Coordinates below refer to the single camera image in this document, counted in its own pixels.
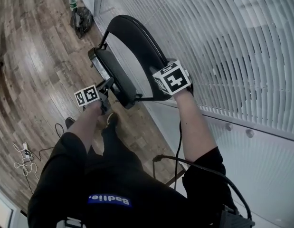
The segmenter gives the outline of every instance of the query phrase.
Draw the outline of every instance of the foot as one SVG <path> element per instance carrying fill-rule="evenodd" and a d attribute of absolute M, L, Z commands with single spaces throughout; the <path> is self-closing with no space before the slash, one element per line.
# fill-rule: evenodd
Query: foot
<path fill-rule="evenodd" d="M 116 128 L 118 124 L 118 115 L 113 112 L 107 118 L 107 127 L 114 127 Z"/>
<path fill-rule="evenodd" d="M 65 123 L 66 123 L 66 128 L 69 129 L 69 128 L 73 125 L 74 122 L 75 122 L 75 120 L 74 120 L 73 118 L 68 117 L 68 118 L 66 119 L 66 121 L 65 121 Z"/>

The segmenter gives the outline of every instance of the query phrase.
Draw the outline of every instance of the black chair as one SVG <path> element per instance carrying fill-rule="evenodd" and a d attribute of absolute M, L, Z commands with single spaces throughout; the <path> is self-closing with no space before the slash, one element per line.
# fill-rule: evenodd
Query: black chair
<path fill-rule="evenodd" d="M 142 98 L 142 94 L 136 92 L 135 86 L 113 53 L 106 50 L 105 40 L 109 33 L 120 39 L 136 56 L 150 83 L 152 97 Z M 171 98 L 160 90 L 152 76 L 166 67 L 168 60 L 145 26 L 133 17 L 119 15 L 113 18 L 99 47 L 92 48 L 88 55 L 105 81 L 111 77 L 114 79 L 110 89 L 126 109 L 131 108 L 137 101 L 165 101 Z"/>

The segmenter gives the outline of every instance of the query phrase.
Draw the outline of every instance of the wooden floor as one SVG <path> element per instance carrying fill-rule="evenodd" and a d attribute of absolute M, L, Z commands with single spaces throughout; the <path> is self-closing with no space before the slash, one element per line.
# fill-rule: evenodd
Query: wooden floor
<path fill-rule="evenodd" d="M 31 193 L 21 168 L 14 167 L 21 155 L 12 144 L 22 148 L 27 142 L 36 153 L 54 146 L 58 140 L 55 123 L 65 128 L 64 119 L 76 119 L 82 112 L 74 92 L 102 80 L 87 56 L 101 35 L 93 25 L 79 40 L 69 25 L 70 15 L 68 0 L 0 0 L 0 56 L 4 62 L 0 70 L 0 188 L 24 211 Z M 114 97 L 110 100 L 121 119 L 122 141 L 151 174 L 152 158 L 172 152 L 142 104 L 124 110 Z M 99 126 L 93 144 L 97 153 L 103 150 L 103 123 Z M 38 176 L 50 153 L 43 152 L 42 161 L 34 161 Z M 162 161 L 156 167 L 159 180 L 173 178 L 173 161 Z M 34 190 L 37 179 L 33 172 L 28 180 Z"/>

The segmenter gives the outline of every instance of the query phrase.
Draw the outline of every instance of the chair backrest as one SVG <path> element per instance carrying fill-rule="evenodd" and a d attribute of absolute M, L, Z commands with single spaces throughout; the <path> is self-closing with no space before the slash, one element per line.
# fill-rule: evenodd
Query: chair backrest
<path fill-rule="evenodd" d="M 168 60 L 145 26 L 131 16 L 116 16 L 111 20 L 99 48 L 102 48 L 109 33 L 115 35 L 132 51 L 147 76 L 153 97 L 142 98 L 140 101 L 144 99 L 154 101 L 170 99 L 171 96 L 160 90 L 152 76 L 157 71 L 166 67 L 168 65 Z"/>

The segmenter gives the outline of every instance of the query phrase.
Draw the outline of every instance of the black shirt sleeve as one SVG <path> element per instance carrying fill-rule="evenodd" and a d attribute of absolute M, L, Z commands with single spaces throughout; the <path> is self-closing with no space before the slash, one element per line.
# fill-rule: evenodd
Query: black shirt sleeve
<path fill-rule="evenodd" d="M 218 147 L 198 158 L 195 164 L 226 174 L 223 158 Z M 237 209 L 231 192 L 224 179 L 214 173 L 190 166 L 183 177 L 183 185 L 190 203 L 205 220 L 211 222 L 214 215 L 222 210 L 222 204 Z"/>
<path fill-rule="evenodd" d="M 73 133 L 65 133 L 55 145 L 28 204 L 30 228 L 55 228 L 80 202 L 86 151 Z"/>

